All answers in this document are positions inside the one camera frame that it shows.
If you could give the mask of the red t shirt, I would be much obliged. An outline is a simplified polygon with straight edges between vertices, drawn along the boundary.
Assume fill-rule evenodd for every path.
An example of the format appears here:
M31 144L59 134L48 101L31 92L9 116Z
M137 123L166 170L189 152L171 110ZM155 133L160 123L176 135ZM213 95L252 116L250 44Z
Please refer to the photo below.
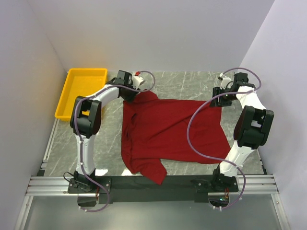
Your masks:
M202 108L196 100L159 99L153 92L123 101L121 157L131 173L162 184L161 160L215 164L231 147L220 125L220 107Z

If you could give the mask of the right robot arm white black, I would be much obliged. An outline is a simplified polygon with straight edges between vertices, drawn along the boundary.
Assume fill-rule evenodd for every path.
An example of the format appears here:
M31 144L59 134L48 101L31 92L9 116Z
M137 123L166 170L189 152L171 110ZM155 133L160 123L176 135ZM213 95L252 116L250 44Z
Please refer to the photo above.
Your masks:
M256 86L249 83L246 73L236 73L234 79L220 74L220 87L213 88L213 96L218 98L211 102L210 107L231 106L238 100L242 112L234 129L234 143L225 161L219 163L213 171L211 186L215 191L237 191L237 167L258 147L263 146L269 136L274 112L268 110L257 96Z

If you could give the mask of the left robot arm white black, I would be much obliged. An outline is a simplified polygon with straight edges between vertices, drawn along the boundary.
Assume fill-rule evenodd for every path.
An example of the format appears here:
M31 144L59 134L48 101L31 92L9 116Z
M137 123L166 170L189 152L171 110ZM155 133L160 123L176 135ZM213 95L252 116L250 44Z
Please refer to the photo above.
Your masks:
M87 96L76 97L70 126L76 137L78 162L70 186L86 193L100 188L94 182L94 140L101 127L102 108L119 97L133 101L145 82L140 74L139 71L131 74L120 70L101 89Z

